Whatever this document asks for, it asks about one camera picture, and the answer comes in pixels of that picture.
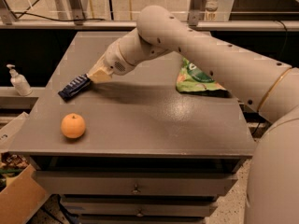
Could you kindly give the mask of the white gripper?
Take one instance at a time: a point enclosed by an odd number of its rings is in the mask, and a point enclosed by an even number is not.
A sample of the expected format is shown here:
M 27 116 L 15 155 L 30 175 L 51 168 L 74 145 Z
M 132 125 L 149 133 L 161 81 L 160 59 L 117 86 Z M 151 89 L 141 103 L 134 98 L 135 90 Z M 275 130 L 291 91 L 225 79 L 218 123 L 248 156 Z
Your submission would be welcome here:
M 121 55 L 118 42 L 112 43 L 87 73 L 93 83 L 108 82 L 112 75 L 124 76 L 135 68 Z

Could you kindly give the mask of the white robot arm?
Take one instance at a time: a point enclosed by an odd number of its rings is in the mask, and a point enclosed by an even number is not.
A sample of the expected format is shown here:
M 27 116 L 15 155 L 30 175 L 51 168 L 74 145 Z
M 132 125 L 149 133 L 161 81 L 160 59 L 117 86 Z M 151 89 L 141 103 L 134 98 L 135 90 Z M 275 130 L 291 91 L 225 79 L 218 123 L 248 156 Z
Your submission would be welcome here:
M 272 124 L 251 161 L 244 224 L 299 224 L 299 69 L 196 32 L 165 8 L 149 6 L 88 77 L 108 81 L 169 51 L 187 58 Z

